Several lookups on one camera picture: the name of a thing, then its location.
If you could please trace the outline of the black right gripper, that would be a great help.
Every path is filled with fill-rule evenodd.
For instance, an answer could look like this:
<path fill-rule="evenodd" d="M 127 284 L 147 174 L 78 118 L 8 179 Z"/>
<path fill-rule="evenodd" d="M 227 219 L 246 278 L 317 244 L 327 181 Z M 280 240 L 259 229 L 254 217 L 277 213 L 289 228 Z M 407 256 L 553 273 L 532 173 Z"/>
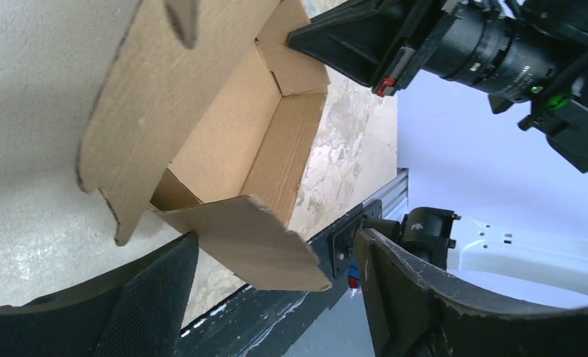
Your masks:
<path fill-rule="evenodd" d="M 575 49 L 537 17 L 505 15 L 498 1 L 346 1 L 286 44 L 380 97 L 427 71 L 505 104 L 544 95 Z"/>

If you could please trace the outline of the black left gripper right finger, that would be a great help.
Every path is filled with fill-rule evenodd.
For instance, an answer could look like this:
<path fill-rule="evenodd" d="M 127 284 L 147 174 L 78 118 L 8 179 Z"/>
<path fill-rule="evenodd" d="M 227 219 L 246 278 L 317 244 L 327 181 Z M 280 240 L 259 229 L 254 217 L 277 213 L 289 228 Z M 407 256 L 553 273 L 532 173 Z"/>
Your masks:
<path fill-rule="evenodd" d="M 588 307 L 488 291 L 372 229 L 354 248 L 377 356 L 588 356 Z"/>

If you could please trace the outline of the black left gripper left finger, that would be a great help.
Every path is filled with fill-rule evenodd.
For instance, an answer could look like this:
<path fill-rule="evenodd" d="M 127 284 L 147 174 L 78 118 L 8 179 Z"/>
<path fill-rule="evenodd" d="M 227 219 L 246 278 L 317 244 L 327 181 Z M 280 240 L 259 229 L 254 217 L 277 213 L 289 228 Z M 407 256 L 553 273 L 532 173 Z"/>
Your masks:
<path fill-rule="evenodd" d="M 198 260 L 185 234 L 21 306 L 0 306 L 0 356 L 173 356 Z"/>

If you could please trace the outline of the brown cardboard box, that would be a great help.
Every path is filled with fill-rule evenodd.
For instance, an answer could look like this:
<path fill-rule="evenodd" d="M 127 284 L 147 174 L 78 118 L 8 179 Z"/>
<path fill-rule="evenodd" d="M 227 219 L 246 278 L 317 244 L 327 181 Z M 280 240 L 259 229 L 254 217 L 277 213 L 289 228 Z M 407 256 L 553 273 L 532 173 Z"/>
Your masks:
<path fill-rule="evenodd" d="M 317 255 L 288 227 L 326 102 L 323 64 L 287 45 L 300 1 L 141 1 L 81 140 L 125 245 L 146 209 L 257 289 L 322 292 Z"/>

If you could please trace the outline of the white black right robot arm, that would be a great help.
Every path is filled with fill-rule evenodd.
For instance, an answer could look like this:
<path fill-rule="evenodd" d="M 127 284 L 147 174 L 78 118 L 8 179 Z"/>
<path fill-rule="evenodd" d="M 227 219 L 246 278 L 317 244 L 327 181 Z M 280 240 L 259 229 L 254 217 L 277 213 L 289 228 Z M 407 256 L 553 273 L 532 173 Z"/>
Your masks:
<path fill-rule="evenodd" d="M 329 79 L 294 230 L 315 234 L 406 169 L 407 196 L 393 216 L 421 206 L 455 211 L 453 231 L 479 263 L 533 238 L 588 255 L 588 174 L 542 133 L 518 129 L 528 104 L 495 115 L 485 93 L 425 71 L 385 98 L 334 70 Z"/>

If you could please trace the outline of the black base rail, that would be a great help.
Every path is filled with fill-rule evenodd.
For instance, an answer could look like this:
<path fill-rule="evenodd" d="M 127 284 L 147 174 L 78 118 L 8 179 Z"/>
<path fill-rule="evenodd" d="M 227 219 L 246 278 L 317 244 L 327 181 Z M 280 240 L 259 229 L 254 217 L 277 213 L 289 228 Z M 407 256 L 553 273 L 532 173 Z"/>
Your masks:
<path fill-rule="evenodd" d="M 324 292 L 262 291 L 244 285 L 181 330 L 176 356 L 281 356 L 347 290 L 353 238 L 382 202 L 370 199 L 309 242 L 332 287 Z"/>

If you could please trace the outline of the aluminium frame extrusion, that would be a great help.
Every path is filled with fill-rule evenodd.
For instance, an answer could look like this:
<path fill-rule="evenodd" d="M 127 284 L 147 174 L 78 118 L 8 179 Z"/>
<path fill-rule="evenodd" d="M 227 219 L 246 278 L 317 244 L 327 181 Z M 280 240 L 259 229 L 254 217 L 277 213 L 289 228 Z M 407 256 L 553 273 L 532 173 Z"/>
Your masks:
<path fill-rule="evenodd" d="M 375 217 L 400 221 L 407 213 L 408 188 L 409 170 L 398 168 L 397 176 L 365 199 L 362 204 L 369 208 Z"/>

